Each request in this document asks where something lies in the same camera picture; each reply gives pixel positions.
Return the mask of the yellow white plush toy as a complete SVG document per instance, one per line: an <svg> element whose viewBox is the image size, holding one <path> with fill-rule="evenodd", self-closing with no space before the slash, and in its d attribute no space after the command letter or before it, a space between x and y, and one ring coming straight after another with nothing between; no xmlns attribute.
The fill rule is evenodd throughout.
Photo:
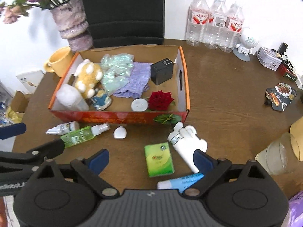
<svg viewBox="0 0 303 227"><path fill-rule="evenodd" d="M87 100L94 96L95 86L103 78L103 70L99 64L85 59L78 65L74 77L76 78L74 87L80 92L81 96Z"/></svg>

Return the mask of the white small bottle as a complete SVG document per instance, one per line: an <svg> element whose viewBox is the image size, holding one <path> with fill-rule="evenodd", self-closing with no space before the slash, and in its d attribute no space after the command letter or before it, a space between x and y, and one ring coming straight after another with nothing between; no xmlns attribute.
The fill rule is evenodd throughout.
<svg viewBox="0 0 303 227"><path fill-rule="evenodd" d="M57 126L48 129L45 133L48 135L65 135L80 128L77 121L58 124Z"/></svg>

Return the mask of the green tissue pack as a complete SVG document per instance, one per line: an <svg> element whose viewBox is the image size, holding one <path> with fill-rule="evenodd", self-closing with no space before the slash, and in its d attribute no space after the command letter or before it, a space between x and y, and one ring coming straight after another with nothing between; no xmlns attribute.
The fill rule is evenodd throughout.
<svg viewBox="0 0 303 227"><path fill-rule="evenodd" d="M146 145L144 154L149 177L171 175L175 172L168 142Z"/></svg>

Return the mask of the green spray bottle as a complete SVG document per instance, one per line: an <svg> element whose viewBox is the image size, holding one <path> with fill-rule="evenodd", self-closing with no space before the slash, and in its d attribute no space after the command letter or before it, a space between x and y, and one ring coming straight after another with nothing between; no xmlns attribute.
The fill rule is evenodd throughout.
<svg viewBox="0 0 303 227"><path fill-rule="evenodd" d="M62 135L60 139L64 142L65 148L79 145L95 138L96 136L108 131L110 125L108 123L98 124L95 126L87 126L76 131L72 131Z"/></svg>

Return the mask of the purple knitted cloth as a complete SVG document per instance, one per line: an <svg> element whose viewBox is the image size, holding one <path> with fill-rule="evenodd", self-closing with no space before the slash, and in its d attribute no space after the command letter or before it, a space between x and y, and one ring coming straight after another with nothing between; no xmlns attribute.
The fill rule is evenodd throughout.
<svg viewBox="0 0 303 227"><path fill-rule="evenodd" d="M143 92L148 89L148 82L151 78L151 63L134 62L134 68L130 77L127 79L129 83L118 89L113 96L122 98L140 98Z"/></svg>

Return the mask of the iridescent plastic bag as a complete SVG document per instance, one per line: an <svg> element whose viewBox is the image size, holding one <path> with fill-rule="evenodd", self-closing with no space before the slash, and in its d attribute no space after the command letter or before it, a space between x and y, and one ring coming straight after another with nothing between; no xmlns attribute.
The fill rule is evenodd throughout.
<svg viewBox="0 0 303 227"><path fill-rule="evenodd" d="M102 86L108 96L129 83L134 68L134 55L121 53L116 55L105 54L100 67L103 70Z"/></svg>

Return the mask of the grey power adapter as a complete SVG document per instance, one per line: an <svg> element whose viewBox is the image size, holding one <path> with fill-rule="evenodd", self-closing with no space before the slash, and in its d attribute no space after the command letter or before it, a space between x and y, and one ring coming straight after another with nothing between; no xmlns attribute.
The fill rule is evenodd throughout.
<svg viewBox="0 0 303 227"><path fill-rule="evenodd" d="M160 85L173 77L174 62L165 58L151 65L151 80Z"/></svg>

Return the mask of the white wet wipes pack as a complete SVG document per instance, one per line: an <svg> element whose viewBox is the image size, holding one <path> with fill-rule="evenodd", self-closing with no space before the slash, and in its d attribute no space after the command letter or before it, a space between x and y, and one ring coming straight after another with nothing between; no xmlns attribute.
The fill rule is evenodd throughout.
<svg viewBox="0 0 303 227"><path fill-rule="evenodd" d="M81 96L80 92L73 86L63 84L56 93L60 104L71 111L88 111L89 105Z"/></svg>

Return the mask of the blue labelled tin can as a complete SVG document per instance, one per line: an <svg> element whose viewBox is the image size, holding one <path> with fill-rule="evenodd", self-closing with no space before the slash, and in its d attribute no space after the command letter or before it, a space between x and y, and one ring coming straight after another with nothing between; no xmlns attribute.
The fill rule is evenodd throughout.
<svg viewBox="0 0 303 227"><path fill-rule="evenodd" d="M95 95L89 101L97 111L107 109L112 103L111 97L103 89L95 89Z"/></svg>

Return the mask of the red cardboard box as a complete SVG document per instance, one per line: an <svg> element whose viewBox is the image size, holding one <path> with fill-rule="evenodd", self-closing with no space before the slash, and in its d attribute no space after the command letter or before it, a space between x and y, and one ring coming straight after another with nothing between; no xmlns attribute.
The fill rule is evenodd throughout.
<svg viewBox="0 0 303 227"><path fill-rule="evenodd" d="M190 111L180 46L132 45L77 52L49 104L62 121L176 124Z"/></svg>

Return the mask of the purple ceramic vase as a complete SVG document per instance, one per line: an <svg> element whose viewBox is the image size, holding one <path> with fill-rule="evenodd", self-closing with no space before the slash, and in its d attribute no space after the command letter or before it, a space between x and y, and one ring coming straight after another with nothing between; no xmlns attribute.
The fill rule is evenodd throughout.
<svg viewBox="0 0 303 227"><path fill-rule="evenodd" d="M73 52L93 47L93 38L88 31L88 21L82 0L68 0L50 10L60 37L67 40Z"/></svg>

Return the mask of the white round earbud case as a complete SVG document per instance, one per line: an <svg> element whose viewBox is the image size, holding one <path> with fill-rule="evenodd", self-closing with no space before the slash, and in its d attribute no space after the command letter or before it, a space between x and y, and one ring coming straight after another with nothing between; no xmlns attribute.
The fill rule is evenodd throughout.
<svg viewBox="0 0 303 227"><path fill-rule="evenodd" d="M127 137L127 130L123 126L117 127L113 132L114 139L124 139Z"/></svg>

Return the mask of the red rose flower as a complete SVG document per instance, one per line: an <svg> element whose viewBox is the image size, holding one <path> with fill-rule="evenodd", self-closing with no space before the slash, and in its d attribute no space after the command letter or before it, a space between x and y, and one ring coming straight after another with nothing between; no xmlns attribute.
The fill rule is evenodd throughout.
<svg viewBox="0 0 303 227"><path fill-rule="evenodd" d="M171 92L153 91L147 98L149 111L167 111L169 107L175 106L175 100Z"/></svg>

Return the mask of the white handheld fan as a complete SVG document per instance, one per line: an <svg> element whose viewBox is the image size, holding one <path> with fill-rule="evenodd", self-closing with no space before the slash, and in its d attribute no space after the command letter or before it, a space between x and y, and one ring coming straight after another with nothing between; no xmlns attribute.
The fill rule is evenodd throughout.
<svg viewBox="0 0 303 227"><path fill-rule="evenodd" d="M194 152L196 150L206 152L208 143L197 136L196 129L193 126L184 127L182 122L178 122L174 126L174 130L169 134L167 141L173 146L192 172L194 174L198 173L199 170L194 165Z"/></svg>

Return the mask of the blue cream tube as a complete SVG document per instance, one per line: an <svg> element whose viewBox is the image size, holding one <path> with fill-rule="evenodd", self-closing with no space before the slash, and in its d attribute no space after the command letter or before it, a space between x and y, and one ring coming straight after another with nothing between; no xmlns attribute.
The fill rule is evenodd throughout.
<svg viewBox="0 0 303 227"><path fill-rule="evenodd" d="M204 175L202 173L196 173L184 177L174 178L166 181L160 181L157 183L157 189L158 190L176 189L180 193L182 193L183 191L185 191L187 188L195 184L203 177Z"/></svg>

